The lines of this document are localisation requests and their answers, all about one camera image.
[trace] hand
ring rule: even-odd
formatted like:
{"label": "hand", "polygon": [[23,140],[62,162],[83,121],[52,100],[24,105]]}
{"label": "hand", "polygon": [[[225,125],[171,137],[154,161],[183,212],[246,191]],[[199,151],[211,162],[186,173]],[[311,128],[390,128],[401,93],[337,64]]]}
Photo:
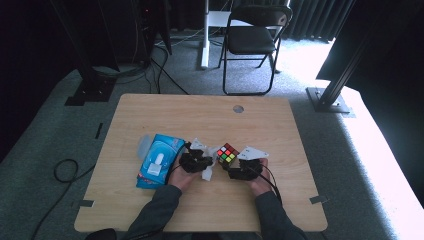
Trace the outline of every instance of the hand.
{"label": "hand", "polygon": [[[261,158],[259,159],[260,163],[262,165],[264,165],[265,167],[268,167],[268,159],[266,158]],[[266,168],[264,168],[264,170],[262,171],[262,176],[264,176],[266,179],[269,180],[269,172]],[[250,187],[250,189],[252,190],[253,195],[255,195],[255,197],[272,191],[272,187],[271,185],[266,182],[263,178],[261,178],[260,176],[258,176],[257,178],[251,180],[251,181],[246,181],[247,185]]]}
{"label": "hand", "polygon": [[174,166],[170,169],[170,171],[172,171],[172,169],[174,169],[174,171],[169,176],[168,184],[179,188],[181,192],[185,192],[190,187],[191,182],[196,177],[200,176],[202,172],[188,173],[179,166],[179,162],[180,158],[177,158],[174,162]]}

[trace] chair backrest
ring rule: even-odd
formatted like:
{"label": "chair backrest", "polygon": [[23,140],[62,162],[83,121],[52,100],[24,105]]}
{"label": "chair backrest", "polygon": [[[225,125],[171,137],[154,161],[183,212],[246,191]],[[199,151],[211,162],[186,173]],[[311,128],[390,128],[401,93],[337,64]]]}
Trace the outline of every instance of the chair backrest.
{"label": "chair backrest", "polygon": [[231,12],[227,27],[230,26],[232,20],[239,20],[254,26],[281,26],[284,28],[290,22],[292,15],[292,10],[287,6],[244,5]]}

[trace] chair seat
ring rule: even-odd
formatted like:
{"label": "chair seat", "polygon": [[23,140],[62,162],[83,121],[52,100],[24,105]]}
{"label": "chair seat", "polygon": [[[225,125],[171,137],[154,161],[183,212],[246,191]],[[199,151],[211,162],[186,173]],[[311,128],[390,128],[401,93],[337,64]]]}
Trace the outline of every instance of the chair seat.
{"label": "chair seat", "polygon": [[228,50],[233,54],[270,54],[275,45],[267,28],[232,26],[228,34]]}

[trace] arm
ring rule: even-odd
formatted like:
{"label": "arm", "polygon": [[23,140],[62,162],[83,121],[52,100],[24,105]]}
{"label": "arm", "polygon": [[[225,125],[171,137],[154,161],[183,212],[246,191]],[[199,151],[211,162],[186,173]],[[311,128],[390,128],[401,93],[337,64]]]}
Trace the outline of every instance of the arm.
{"label": "arm", "polygon": [[173,185],[157,189],[152,201],[143,207],[124,239],[162,239],[162,229],[178,207],[181,194],[181,190]]}
{"label": "arm", "polygon": [[177,166],[178,160],[174,163],[175,170],[169,177],[168,185],[156,190],[152,201],[143,207],[124,239],[162,239],[162,229],[178,207],[179,198],[200,175],[200,172],[187,173],[182,167]]}
{"label": "arm", "polygon": [[[268,159],[261,159],[264,166],[268,166]],[[262,175],[269,180],[269,172],[263,171]],[[264,179],[258,177],[248,181],[255,198],[256,209],[261,224],[261,234],[264,240],[304,240],[304,232],[294,226],[278,201],[272,188]]]}

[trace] folding chair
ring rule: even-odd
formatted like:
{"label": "folding chair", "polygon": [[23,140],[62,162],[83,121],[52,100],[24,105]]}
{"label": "folding chair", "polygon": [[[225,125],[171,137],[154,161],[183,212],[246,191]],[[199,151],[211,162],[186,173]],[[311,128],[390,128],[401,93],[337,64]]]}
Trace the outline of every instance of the folding chair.
{"label": "folding chair", "polygon": [[[274,80],[275,66],[280,50],[281,38],[284,29],[288,26],[292,17],[292,10],[287,6],[278,5],[245,5],[231,12],[222,44],[221,61],[224,61],[224,76],[222,89],[227,95],[265,95],[271,88]],[[249,24],[248,26],[232,25],[232,21],[238,20]],[[277,28],[273,37],[270,30]],[[234,55],[265,55],[263,58],[227,58],[227,51]],[[275,52],[272,63],[272,73],[269,87],[263,92],[228,92],[226,89],[227,61],[228,60],[261,60],[260,68],[269,56]]]}

